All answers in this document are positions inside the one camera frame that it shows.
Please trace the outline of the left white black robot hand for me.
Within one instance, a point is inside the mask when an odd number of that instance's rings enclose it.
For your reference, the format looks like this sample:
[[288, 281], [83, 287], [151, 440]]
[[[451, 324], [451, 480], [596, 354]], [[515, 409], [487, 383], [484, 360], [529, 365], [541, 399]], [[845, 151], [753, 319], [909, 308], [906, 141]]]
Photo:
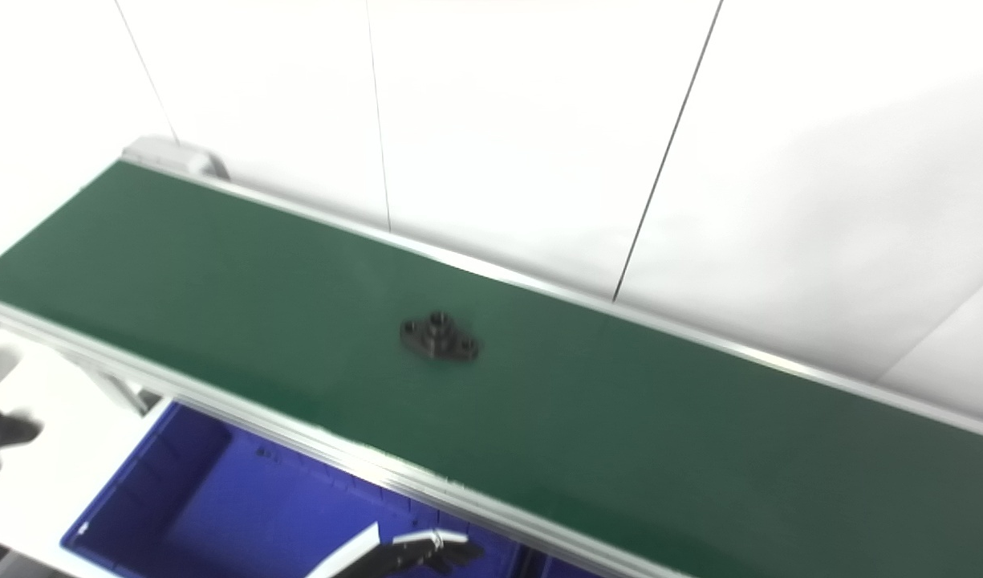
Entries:
[[469, 535], [428, 529], [381, 540], [378, 523], [353, 535], [307, 573], [308, 577], [392, 577], [428, 567], [442, 576], [469, 566], [486, 550]]

